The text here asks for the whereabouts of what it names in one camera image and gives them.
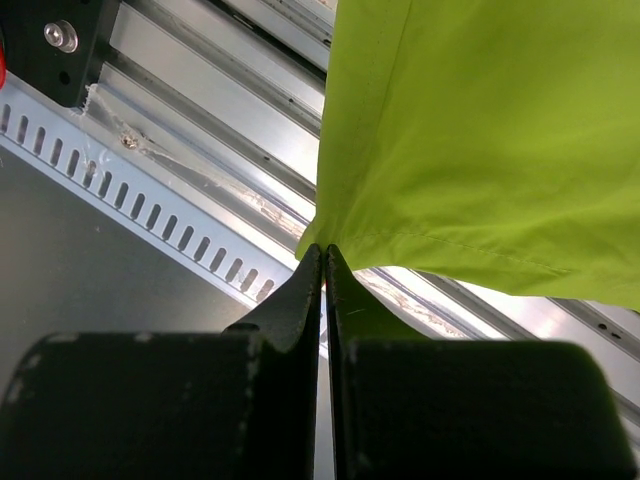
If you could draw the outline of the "lime green shorts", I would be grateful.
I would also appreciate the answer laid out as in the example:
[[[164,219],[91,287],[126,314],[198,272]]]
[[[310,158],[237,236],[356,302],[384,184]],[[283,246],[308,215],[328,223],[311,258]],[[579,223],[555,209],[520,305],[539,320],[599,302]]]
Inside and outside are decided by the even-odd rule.
[[[639,5],[342,1],[300,247],[639,306]]]

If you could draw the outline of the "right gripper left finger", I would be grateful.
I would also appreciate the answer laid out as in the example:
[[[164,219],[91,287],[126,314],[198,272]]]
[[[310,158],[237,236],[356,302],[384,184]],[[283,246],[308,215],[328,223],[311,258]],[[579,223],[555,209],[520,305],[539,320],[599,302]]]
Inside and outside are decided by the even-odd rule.
[[[320,249],[220,333],[62,333],[1,404],[5,479],[310,479]]]

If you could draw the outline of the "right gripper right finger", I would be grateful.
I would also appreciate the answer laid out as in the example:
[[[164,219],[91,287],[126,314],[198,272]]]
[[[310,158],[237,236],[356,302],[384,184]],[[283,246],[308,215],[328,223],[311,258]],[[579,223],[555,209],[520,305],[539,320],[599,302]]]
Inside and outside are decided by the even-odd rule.
[[[340,479],[632,479],[613,395],[583,348],[432,340],[325,257]]]

